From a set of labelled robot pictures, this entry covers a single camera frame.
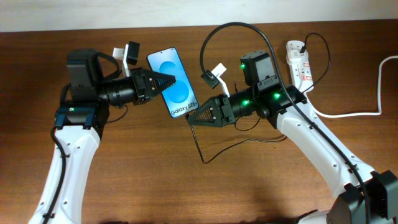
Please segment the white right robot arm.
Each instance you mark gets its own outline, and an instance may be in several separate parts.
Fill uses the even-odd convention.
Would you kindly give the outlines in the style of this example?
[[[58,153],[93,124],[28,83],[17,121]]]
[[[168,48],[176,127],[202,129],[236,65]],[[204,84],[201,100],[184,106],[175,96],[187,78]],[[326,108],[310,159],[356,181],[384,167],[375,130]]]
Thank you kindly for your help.
[[[378,173],[355,156],[317,118],[296,87],[282,87],[270,55],[256,50],[241,57],[248,89],[211,97],[188,116],[190,126],[223,127],[256,112],[294,142],[321,173],[336,199],[296,223],[397,223],[397,177]]]

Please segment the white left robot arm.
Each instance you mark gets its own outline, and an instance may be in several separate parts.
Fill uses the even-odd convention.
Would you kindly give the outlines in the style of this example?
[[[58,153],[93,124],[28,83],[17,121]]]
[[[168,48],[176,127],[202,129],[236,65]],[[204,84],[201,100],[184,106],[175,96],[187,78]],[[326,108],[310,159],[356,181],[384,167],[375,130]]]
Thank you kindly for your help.
[[[70,83],[60,96],[50,136],[54,153],[39,204],[30,223],[81,223],[86,181],[110,107],[142,105],[172,86],[172,75],[144,68],[120,68],[107,77],[100,59],[117,60],[95,49],[67,56]]]

